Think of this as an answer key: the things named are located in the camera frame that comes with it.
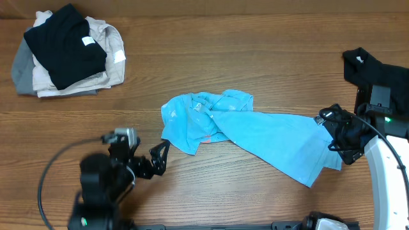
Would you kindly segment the black shirt on right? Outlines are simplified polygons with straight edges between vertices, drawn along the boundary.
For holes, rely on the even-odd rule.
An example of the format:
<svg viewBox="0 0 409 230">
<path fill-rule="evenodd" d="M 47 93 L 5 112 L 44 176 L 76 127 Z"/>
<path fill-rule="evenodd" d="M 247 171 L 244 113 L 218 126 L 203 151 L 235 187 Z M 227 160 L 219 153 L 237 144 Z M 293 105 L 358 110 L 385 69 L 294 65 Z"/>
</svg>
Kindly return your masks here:
<svg viewBox="0 0 409 230">
<path fill-rule="evenodd" d="M 372 85 L 390 88 L 390 106 L 395 114 L 408 115 L 408 69 L 383 64 L 359 47 L 343 52 L 344 79 L 359 88 Z"/>
</svg>

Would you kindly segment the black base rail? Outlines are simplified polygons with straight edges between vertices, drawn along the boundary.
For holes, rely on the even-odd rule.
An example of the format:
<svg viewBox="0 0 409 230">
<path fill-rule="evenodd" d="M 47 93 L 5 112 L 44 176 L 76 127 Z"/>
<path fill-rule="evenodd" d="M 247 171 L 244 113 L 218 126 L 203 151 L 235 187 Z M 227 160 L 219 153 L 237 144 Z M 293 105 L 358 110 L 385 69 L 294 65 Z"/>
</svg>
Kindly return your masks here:
<svg viewBox="0 0 409 230">
<path fill-rule="evenodd" d="M 212 226 L 134 226 L 131 230 L 299 230 L 301 221 L 278 221 L 271 224 L 212 225 Z"/>
</svg>

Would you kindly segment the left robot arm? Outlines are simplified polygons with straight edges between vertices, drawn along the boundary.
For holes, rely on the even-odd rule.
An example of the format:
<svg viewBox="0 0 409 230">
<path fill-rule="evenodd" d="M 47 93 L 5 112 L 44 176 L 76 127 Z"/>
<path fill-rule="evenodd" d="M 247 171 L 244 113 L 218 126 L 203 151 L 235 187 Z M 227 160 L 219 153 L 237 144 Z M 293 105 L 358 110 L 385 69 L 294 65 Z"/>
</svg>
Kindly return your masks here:
<svg viewBox="0 0 409 230">
<path fill-rule="evenodd" d="M 81 192 L 68 222 L 69 229 L 130 230 L 136 229 L 133 220 L 123 219 L 120 203 L 136 184 L 136 179 L 150 180 L 166 171 L 170 142 L 163 141 L 150 149 L 151 158 L 134 155 L 140 139 L 125 134 L 102 137 L 109 144 L 109 154 L 90 154 L 80 163 Z"/>
</svg>

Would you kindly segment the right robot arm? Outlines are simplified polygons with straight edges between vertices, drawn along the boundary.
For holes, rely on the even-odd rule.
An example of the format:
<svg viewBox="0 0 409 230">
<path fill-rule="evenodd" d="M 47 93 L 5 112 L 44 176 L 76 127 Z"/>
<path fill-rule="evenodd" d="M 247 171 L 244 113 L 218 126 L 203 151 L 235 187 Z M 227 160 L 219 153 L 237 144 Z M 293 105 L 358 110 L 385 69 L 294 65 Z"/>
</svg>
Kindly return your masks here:
<svg viewBox="0 0 409 230">
<path fill-rule="evenodd" d="M 346 165 L 365 157 L 371 173 L 375 229 L 408 229 L 408 118 L 394 114 L 390 88 L 357 91 L 354 112 L 339 104 L 315 117 Z"/>
</svg>

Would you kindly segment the folded grey garment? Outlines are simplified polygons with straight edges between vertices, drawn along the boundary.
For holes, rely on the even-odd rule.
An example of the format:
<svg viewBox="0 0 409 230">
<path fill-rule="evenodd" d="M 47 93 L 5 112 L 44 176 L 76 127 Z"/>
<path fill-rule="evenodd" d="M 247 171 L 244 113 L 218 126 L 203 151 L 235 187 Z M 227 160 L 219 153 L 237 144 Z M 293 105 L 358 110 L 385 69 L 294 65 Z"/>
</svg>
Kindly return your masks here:
<svg viewBox="0 0 409 230">
<path fill-rule="evenodd" d="M 37 60 L 25 38 L 22 39 L 12 64 L 12 80 L 18 95 L 68 96 L 68 95 L 95 95 L 96 90 L 105 84 L 105 73 L 96 73 L 80 80 L 70 89 L 60 93 L 50 78 L 50 72 Z"/>
</svg>

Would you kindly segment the folded beige shirt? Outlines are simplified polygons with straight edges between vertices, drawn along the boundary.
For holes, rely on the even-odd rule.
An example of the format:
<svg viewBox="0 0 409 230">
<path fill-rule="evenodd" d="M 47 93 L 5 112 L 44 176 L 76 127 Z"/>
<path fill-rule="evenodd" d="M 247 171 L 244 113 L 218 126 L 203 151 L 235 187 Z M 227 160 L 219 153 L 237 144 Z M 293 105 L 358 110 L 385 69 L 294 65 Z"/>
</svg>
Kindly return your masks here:
<svg viewBox="0 0 409 230">
<path fill-rule="evenodd" d="M 94 93 L 98 89 L 110 88 L 124 82 L 126 57 L 120 33 L 104 20 L 92 17 L 86 17 L 86 20 L 89 23 L 89 37 L 86 38 L 86 43 L 94 41 L 106 52 L 105 71 L 80 80 L 66 89 L 58 90 L 52 83 L 48 71 L 34 58 L 33 89 L 39 98 Z"/>
</svg>

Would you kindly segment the light blue t-shirt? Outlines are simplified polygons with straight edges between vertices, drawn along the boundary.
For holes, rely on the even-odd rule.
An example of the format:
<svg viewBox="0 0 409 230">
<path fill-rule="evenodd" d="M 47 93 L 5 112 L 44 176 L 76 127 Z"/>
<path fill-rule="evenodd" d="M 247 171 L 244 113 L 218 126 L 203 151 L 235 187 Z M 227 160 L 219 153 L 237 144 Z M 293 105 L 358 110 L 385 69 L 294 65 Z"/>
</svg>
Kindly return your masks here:
<svg viewBox="0 0 409 230">
<path fill-rule="evenodd" d="M 161 107 L 162 138 L 189 155 L 200 144 L 231 141 L 307 187 L 323 168 L 341 170 L 323 125 L 307 116 L 256 112 L 253 105 L 251 94 L 234 89 L 176 96 Z"/>
</svg>

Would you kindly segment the folded black shirt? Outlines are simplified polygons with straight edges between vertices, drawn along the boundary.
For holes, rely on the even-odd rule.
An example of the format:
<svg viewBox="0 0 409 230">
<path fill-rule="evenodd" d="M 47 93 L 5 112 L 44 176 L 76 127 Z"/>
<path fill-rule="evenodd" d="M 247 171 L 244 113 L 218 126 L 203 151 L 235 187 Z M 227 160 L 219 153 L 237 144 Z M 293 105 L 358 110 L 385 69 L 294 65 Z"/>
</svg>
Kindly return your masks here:
<svg viewBox="0 0 409 230">
<path fill-rule="evenodd" d="M 72 4 L 25 32 L 24 39 L 58 90 L 105 71 L 107 54 L 91 41 L 88 21 Z"/>
</svg>

